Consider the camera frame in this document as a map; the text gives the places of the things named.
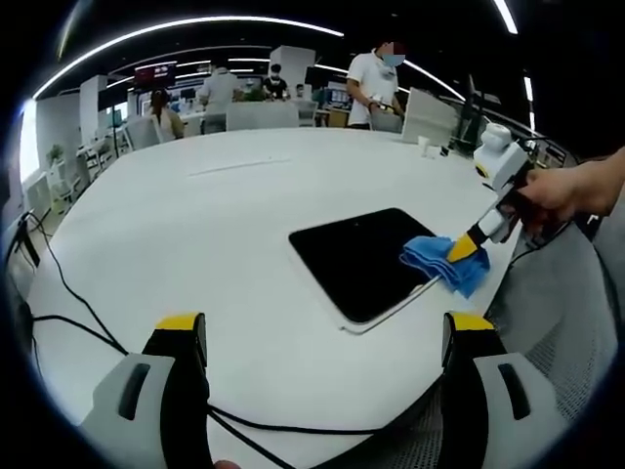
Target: tablet screen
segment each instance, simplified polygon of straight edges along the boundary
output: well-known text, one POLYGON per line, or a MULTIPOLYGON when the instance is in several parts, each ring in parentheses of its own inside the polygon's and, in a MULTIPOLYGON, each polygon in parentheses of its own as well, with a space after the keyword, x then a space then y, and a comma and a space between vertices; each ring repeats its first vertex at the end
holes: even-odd
POLYGON ((430 279, 399 261, 403 245, 434 234, 398 208, 295 232, 289 240, 348 320, 384 314, 430 279))

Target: robot end effector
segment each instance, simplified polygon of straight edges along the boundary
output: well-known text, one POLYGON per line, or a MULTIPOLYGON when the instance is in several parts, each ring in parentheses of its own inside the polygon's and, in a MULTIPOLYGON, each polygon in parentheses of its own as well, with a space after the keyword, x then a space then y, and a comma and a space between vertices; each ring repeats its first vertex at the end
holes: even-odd
POLYGON ((482 183, 497 193, 497 200, 486 214, 463 234, 447 256, 456 262, 472 255, 487 239, 503 242, 510 236, 519 216, 534 210, 533 204, 516 189, 526 183, 532 168, 527 153, 507 127, 490 123, 481 135, 482 145, 474 154, 476 170, 482 183))

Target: desk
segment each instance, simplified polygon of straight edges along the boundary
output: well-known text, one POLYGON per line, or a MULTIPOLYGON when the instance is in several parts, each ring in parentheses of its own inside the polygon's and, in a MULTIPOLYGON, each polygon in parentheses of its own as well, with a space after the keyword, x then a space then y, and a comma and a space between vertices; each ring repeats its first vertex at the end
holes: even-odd
MULTIPOLYGON (((472 161, 416 154, 398 135, 317 128, 226 132, 142 149, 85 192, 52 247, 69 285, 130 351, 140 351, 167 314, 206 313, 212 404, 269 424, 381 427, 440 376, 443 314, 471 305, 438 282, 371 331, 351 335, 336 326, 332 303, 287 237, 388 207, 439 235, 459 235, 494 193, 472 161)), ((492 270, 471 298, 477 314, 499 287, 517 237, 486 245, 492 270)), ((63 289, 49 253, 28 301, 35 316, 66 315, 97 328, 63 289)), ((35 335, 50 392, 80 422, 121 357, 59 321, 37 323, 35 335)), ((243 431, 302 468, 365 439, 243 431)), ((273 467, 210 419, 208 434, 216 459, 273 467)))

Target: blue cloth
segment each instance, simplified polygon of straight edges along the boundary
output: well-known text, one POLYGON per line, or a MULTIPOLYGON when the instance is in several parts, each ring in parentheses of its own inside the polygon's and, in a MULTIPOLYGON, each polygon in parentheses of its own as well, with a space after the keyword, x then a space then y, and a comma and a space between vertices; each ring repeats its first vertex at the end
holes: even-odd
POLYGON ((488 253, 479 248, 466 259, 451 263, 447 254, 453 245, 448 237, 417 236, 404 244, 399 260, 429 278, 441 276, 454 291, 469 298, 490 271, 488 253))

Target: gray fabric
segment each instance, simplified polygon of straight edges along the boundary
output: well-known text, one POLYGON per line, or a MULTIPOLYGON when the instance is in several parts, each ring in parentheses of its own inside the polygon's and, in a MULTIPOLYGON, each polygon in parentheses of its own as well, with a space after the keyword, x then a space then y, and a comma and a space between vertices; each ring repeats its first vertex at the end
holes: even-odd
POLYGON ((400 134, 403 127, 401 117, 390 112, 374 110, 371 112, 371 130, 400 134))
POLYGON ((434 392, 419 418, 383 446, 370 448, 340 463, 327 463, 316 469, 434 469, 442 447, 440 390, 434 392))
POLYGON ((610 216, 602 221, 593 242, 616 287, 622 322, 625 320, 625 192, 610 216))
POLYGON ((229 131, 299 127, 298 110, 293 103, 233 103, 228 106, 229 131))
POLYGON ((588 239, 571 226, 519 260, 488 315, 506 349, 525 354, 553 383, 561 414, 577 417, 617 346, 602 266, 588 239))

